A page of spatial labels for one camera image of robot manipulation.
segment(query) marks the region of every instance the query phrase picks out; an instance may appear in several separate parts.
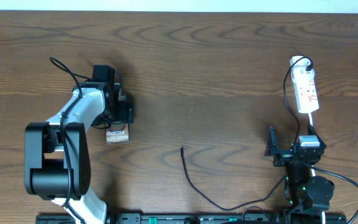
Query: power strip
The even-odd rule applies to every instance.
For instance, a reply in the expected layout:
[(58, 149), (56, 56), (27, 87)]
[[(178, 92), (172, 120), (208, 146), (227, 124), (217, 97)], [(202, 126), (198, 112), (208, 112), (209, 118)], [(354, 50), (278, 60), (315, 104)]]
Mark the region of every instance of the power strip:
[[(302, 56), (294, 56), (290, 60), (293, 65)], [(296, 105), (299, 113), (311, 113), (316, 111), (318, 106), (316, 86), (314, 85), (314, 69), (306, 71), (306, 67), (310, 65), (307, 58), (297, 62), (291, 70), (291, 79), (295, 89)]]

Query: wood grain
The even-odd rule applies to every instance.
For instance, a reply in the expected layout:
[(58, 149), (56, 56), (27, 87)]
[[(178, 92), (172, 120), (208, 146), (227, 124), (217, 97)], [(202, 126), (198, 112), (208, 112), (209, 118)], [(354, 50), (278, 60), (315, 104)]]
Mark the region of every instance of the wood grain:
[[(264, 197), (284, 174), (263, 152), (270, 125), (282, 144), (296, 131), (282, 94), (295, 54), (315, 64), (314, 125), (328, 145), (319, 166), (358, 182), (358, 15), (0, 11), (0, 223), (63, 212), (23, 184), (25, 127), (55, 114), (74, 85), (49, 56), (89, 76), (109, 64), (134, 99), (131, 142), (87, 133), (96, 193), (115, 210), (184, 213), (220, 211), (188, 186), (181, 145), (195, 185), (224, 207)], [(330, 211), (350, 218), (357, 189), (327, 178)], [(282, 189), (258, 205), (287, 206)]]

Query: table surface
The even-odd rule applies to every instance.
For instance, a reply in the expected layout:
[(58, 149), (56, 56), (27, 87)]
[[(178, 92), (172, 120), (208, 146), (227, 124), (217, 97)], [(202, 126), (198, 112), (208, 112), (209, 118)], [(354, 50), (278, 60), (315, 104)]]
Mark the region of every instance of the table surface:
[[(180, 146), (194, 184), (221, 206), (265, 197), (285, 173), (264, 157), (269, 126), (287, 146), (296, 132), (282, 82), (297, 54), (316, 70), (314, 126), (328, 146), (318, 167), (358, 182), (358, 15), (0, 11), (0, 223), (64, 212), (24, 189), (25, 127), (57, 113), (74, 87), (49, 56), (87, 76), (108, 64), (133, 96), (129, 143), (87, 133), (100, 198), (114, 210), (218, 213), (187, 184)], [(357, 188), (327, 178), (330, 211), (349, 219)], [(257, 205), (288, 206), (283, 186)]]

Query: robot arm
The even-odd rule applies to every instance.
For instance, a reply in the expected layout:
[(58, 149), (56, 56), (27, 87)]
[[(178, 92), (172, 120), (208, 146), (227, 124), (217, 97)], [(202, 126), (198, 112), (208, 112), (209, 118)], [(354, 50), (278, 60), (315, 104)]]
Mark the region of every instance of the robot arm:
[[(121, 96), (121, 84), (114, 83), (114, 74), (114, 69), (107, 65), (95, 65), (92, 82), (82, 84), (82, 97), (64, 120), (73, 183), (65, 210), (77, 224), (105, 224), (108, 219), (108, 205), (90, 187), (91, 166), (85, 133), (92, 124), (101, 121), (133, 122), (132, 108)], [(79, 89), (75, 88), (70, 101), (55, 116), (44, 123), (30, 123), (25, 131), (26, 191), (61, 206), (69, 186), (66, 158), (46, 159), (44, 154), (63, 151), (60, 120), (78, 94)]]

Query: white cable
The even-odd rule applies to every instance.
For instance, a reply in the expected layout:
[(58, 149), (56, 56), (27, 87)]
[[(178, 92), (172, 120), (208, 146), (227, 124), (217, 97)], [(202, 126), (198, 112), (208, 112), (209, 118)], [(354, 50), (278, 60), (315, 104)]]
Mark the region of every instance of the white cable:
[(309, 115), (309, 123), (310, 123), (310, 125), (313, 126), (313, 118), (311, 117), (311, 112), (308, 113), (308, 115)]
[(321, 219), (323, 220), (322, 224), (326, 224), (326, 213), (321, 212)]
[[(311, 176), (314, 177), (316, 175), (316, 172), (314, 171), (314, 169), (310, 169), (311, 171)], [(326, 213), (325, 212), (321, 212), (321, 224), (326, 224)]]

